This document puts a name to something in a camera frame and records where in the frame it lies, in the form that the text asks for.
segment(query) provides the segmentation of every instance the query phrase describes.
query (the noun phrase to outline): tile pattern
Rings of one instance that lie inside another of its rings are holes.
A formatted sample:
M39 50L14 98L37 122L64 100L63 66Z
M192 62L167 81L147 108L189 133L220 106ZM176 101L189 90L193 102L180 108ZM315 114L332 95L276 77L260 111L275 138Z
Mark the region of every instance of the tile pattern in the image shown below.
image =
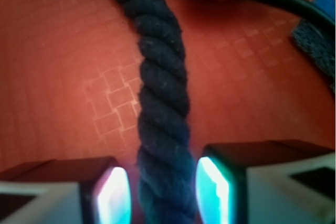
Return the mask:
M246 0L167 3L184 31L195 157L219 141L334 147L333 94L289 38L298 17ZM1 0L0 170L114 155L135 195L137 40L115 0Z

